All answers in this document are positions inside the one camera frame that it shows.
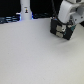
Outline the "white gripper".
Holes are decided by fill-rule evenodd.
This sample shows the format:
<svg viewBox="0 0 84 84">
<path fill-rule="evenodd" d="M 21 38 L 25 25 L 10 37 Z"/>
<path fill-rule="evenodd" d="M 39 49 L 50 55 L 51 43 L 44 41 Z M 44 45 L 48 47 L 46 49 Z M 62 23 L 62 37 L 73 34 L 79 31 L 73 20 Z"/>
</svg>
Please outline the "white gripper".
<svg viewBox="0 0 84 84">
<path fill-rule="evenodd" d="M 63 1 L 58 18 L 61 22 L 72 21 L 74 25 L 84 21 L 84 1 Z"/>
</svg>

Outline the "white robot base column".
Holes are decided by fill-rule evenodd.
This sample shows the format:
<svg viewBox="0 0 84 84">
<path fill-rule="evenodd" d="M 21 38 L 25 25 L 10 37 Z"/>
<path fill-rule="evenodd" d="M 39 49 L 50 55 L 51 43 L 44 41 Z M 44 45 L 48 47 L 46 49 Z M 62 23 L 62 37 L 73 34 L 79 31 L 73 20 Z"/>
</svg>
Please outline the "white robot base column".
<svg viewBox="0 0 84 84">
<path fill-rule="evenodd" d="M 21 19 L 31 20 L 32 12 L 30 9 L 30 0 L 20 0 L 21 3 Z"/>
</svg>

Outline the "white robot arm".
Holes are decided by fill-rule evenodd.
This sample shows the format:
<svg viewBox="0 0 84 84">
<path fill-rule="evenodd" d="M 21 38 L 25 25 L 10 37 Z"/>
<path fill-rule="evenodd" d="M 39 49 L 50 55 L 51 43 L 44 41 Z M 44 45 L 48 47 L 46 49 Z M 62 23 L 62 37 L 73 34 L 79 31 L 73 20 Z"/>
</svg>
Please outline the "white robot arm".
<svg viewBox="0 0 84 84">
<path fill-rule="evenodd" d="M 58 18 L 61 22 L 72 21 L 74 25 L 84 21 L 84 0 L 63 0 Z"/>
</svg>

